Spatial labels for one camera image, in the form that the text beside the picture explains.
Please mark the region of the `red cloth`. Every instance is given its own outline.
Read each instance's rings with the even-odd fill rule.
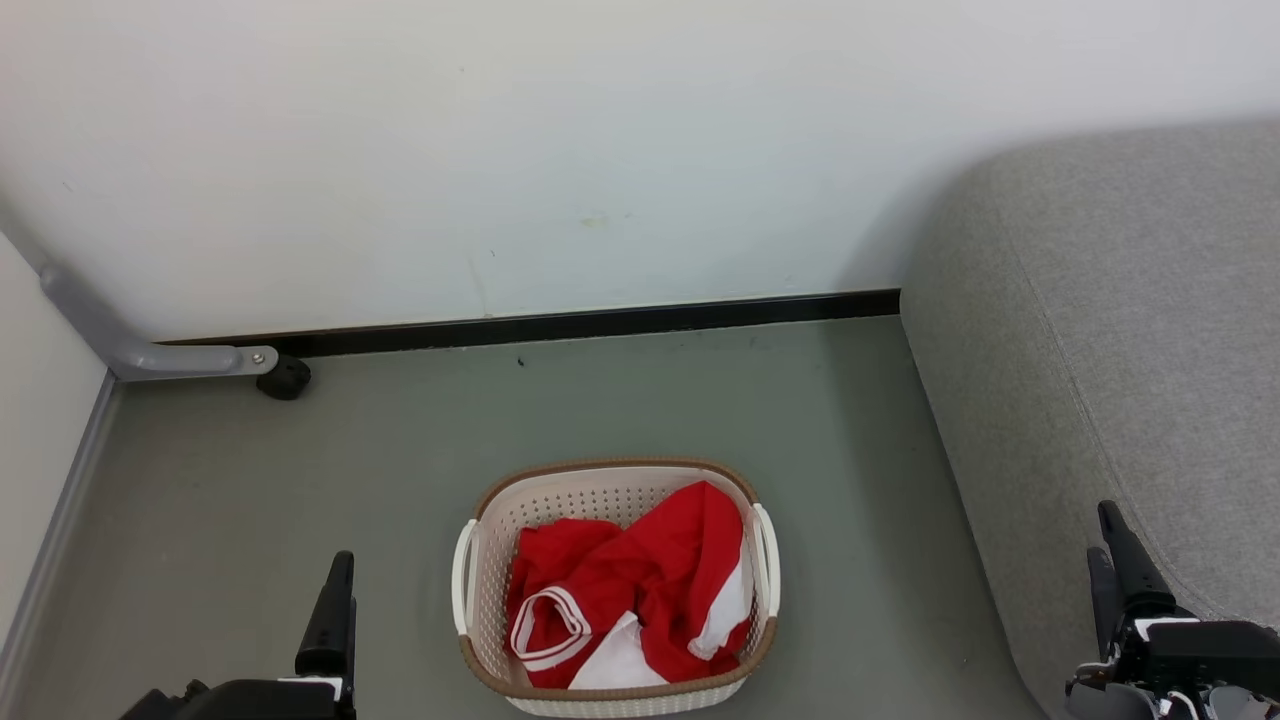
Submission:
[[[732,670],[748,623],[709,659],[690,652],[690,641],[704,632],[713,602],[745,561],[742,547],[737,506],[705,482],[672,493],[626,530],[573,519],[526,528],[507,598],[511,650],[524,653],[535,687],[567,688],[632,611],[645,662],[667,682]],[[741,570],[735,578],[741,582]]]

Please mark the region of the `basket rim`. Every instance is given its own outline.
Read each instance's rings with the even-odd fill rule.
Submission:
[[[575,470],[596,470],[604,468],[692,468],[699,470],[710,470],[719,475],[723,475],[730,482],[736,484],[746,500],[751,505],[759,503],[759,498],[755,495],[755,489],[748,483],[741,475],[739,475],[732,469],[710,460],[701,460],[696,457],[609,457],[602,460],[577,460],[570,462],[556,462],[550,465],[540,465],[536,468],[529,468],[518,473],[513,473],[498,483],[495,483],[489,492],[480,498],[476,503],[475,518],[479,519],[484,515],[485,509],[498,496],[499,492],[507,487],[526,480],[529,478],[535,478],[538,475],[550,475],[556,473],[571,473]],[[777,616],[768,618],[764,623],[764,632],[760,635],[760,643],[756,646],[755,652],[742,660],[739,666],[728,673],[722,673],[719,675],[712,675],[710,678],[700,678],[698,680],[686,680],[684,683],[671,683],[666,685],[652,685],[645,688],[617,688],[617,689],[595,689],[595,691],[568,691],[557,688],[530,688],[524,685],[517,685],[515,683],[503,680],[494,676],[492,673],[485,670],[484,665],[480,662],[480,657],[476,655],[475,647],[471,643],[471,635],[458,635],[458,644],[462,650],[462,659],[466,661],[467,667],[471,673],[480,679],[481,683],[489,687],[489,689],[502,694],[504,697],[516,700],[541,700],[541,701],[557,701],[557,702],[599,702],[599,701],[626,701],[626,700],[650,700],[658,697],[668,697],[685,693],[695,693],[701,691],[710,691],[716,688],[722,688],[724,685],[731,685],[739,680],[745,679],[748,675],[759,667],[760,662],[764,661],[764,656],[769,653],[773,647],[773,637],[777,634]]]

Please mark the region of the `plastic basket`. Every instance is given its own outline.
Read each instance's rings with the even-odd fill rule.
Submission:
[[[755,601],[740,666],[722,675],[648,688],[535,688],[507,652],[507,585],[521,528],[559,518],[623,528],[672,492],[707,480],[724,491],[751,537]],[[639,717],[696,710],[730,698],[773,644],[781,600],[778,543],[769,514],[736,473],[701,460],[621,459],[526,470],[498,483],[462,528],[453,552],[453,623],[471,671],[512,705],[549,717]]]

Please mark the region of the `clothing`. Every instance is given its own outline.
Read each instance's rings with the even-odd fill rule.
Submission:
[[[626,530],[561,519],[518,542],[509,650],[535,687],[643,687],[737,666],[754,578],[741,514],[710,483]]]

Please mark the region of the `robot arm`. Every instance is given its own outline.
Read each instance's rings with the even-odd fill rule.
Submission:
[[[182,697],[151,691],[120,720],[356,720],[356,559],[339,552],[293,661],[294,678],[192,680]]]
[[[1114,502],[1098,505],[1111,553],[1088,550],[1098,662],[1080,665],[1066,708],[1080,720],[1272,720],[1280,637],[1179,607]]]

